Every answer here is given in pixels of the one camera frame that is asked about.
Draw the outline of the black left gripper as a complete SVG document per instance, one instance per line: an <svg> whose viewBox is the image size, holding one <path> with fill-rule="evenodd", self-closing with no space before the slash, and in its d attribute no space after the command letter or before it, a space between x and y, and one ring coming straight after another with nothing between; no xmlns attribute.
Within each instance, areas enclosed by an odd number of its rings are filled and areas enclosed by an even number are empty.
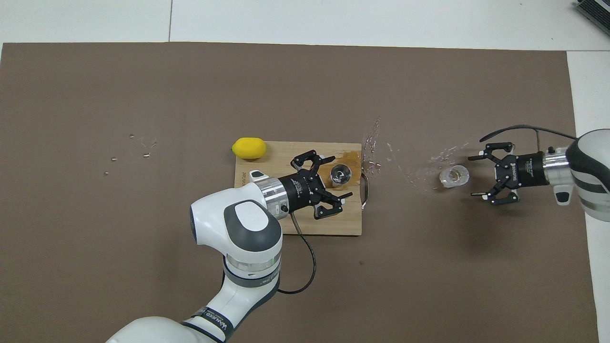
<svg viewBox="0 0 610 343"><path fill-rule="evenodd" d="M281 211L293 213L306 206L312 206L315 220L341 213L344 210L345 200L352 197L353 193L334 195L326 191L325 183L318 176L320 166L333 162L335 159L335 156L324 157L316 150L309 150L295 156L290 164L297 173L278 178L287 195L287 204L280 206ZM309 169L304 168L307 161L312 163Z"/></svg>

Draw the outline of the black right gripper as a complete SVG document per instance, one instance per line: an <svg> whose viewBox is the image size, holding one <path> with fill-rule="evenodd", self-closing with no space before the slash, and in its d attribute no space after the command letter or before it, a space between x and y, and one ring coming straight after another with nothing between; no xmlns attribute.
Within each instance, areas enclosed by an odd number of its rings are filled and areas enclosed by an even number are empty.
<svg viewBox="0 0 610 343"><path fill-rule="evenodd" d="M500 160L493 154L497 150L502 150L507 155ZM499 198L498 195L508 188L535 187L548 184L543 170L544 152L512 155L513 150L514 144L511 142L486 143L485 148L479 151L478 155L468 156L468 161L488 159L496 162L495 180L498 181L490 191L471 193L471 197L481 198L493 206L513 204L520 200L516 191L510 190L504 198Z"/></svg>

